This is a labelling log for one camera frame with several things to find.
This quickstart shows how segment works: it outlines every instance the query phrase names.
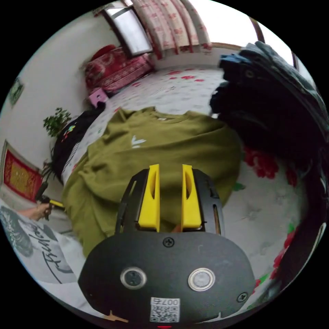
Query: white wall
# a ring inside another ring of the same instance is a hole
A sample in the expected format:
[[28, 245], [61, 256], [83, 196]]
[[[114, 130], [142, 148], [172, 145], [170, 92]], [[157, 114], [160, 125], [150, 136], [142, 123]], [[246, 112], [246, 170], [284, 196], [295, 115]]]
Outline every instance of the white wall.
[[230, 50], [226, 48], [213, 48], [210, 55], [204, 53], [184, 53], [177, 56], [171, 56], [162, 60], [157, 60], [153, 56], [155, 67], [158, 70], [175, 67], [180, 65], [212, 65], [217, 66], [220, 60], [220, 56], [223, 54], [237, 53], [237, 50]]
[[49, 142], [43, 119], [57, 107], [81, 113], [87, 97], [81, 64], [108, 44], [119, 45], [105, 19], [91, 13], [80, 16], [53, 35], [20, 73], [25, 85], [18, 102], [1, 112], [0, 148], [4, 138], [28, 162], [42, 168], [49, 158]]

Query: wall picture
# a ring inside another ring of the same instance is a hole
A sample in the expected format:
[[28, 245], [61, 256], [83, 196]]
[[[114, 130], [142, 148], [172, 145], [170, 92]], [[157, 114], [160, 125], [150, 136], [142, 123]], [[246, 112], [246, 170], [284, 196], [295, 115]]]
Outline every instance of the wall picture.
[[9, 100], [12, 106], [14, 106], [18, 101], [19, 97], [23, 92], [23, 89], [24, 89], [23, 83], [19, 78], [17, 78], [9, 91]]

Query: window frame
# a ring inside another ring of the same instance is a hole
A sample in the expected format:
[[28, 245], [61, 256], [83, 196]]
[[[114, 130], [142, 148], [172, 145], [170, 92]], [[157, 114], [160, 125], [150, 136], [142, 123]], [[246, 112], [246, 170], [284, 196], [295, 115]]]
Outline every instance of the window frame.
[[[143, 54], [147, 54], [147, 53], [153, 53], [153, 48], [152, 48], [152, 44], [151, 42], [149, 41], [149, 38], [147, 36], [147, 31], [145, 29], [145, 26], [143, 25], [143, 23], [141, 22], [135, 8], [133, 5], [131, 6], [127, 6], [125, 5], [125, 7], [122, 7], [122, 10], [120, 10], [119, 12], [115, 13], [114, 15], [110, 16], [108, 13], [107, 13], [107, 9], [110, 9], [110, 7], [108, 8], [105, 8], [101, 11], [101, 15], [105, 18], [105, 20], [107, 21], [107, 23], [110, 25], [111, 29], [113, 30], [114, 34], [117, 36], [120, 44], [121, 44], [121, 47], [125, 53], [125, 55], [127, 56], [128, 59], [132, 59], [132, 58], [135, 58], [135, 57], [138, 57], [138, 56], [141, 56]], [[151, 45], [151, 48], [149, 50], [146, 50], [146, 51], [140, 51], [140, 52], [136, 52], [136, 53], [133, 53], [131, 51], [131, 49], [129, 48], [125, 38], [123, 37], [122, 33], [120, 32], [120, 30], [118, 29], [117, 25], [115, 24], [115, 21], [114, 19], [128, 11], [133, 11], [133, 13], [135, 14], [136, 18], [138, 19], [138, 21], [140, 22], [141, 24], [141, 27], [147, 37], [147, 40], [149, 41], [150, 45]]]

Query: floral curtain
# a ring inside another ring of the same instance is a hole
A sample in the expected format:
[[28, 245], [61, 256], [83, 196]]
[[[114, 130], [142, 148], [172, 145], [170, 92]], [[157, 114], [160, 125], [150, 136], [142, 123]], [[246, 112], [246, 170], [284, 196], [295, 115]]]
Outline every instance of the floral curtain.
[[211, 52], [207, 30], [189, 0], [132, 0], [158, 59]]

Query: screw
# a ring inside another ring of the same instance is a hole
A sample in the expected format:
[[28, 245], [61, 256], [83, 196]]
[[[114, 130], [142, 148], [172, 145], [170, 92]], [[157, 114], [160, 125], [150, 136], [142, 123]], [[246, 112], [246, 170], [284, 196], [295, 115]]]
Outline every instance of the screw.
[[172, 247], [175, 244], [175, 241], [172, 237], [167, 237], [163, 240], [163, 245], [167, 248]]
[[132, 286], [132, 287], [135, 287], [135, 286], [141, 284], [141, 282], [142, 282], [141, 275], [136, 271], [127, 272], [125, 274], [124, 278], [125, 278], [127, 284]]
[[244, 302], [248, 297], [248, 294], [246, 292], [243, 292], [242, 294], [240, 294], [238, 297], [237, 297], [237, 302], [238, 303], [242, 303]]

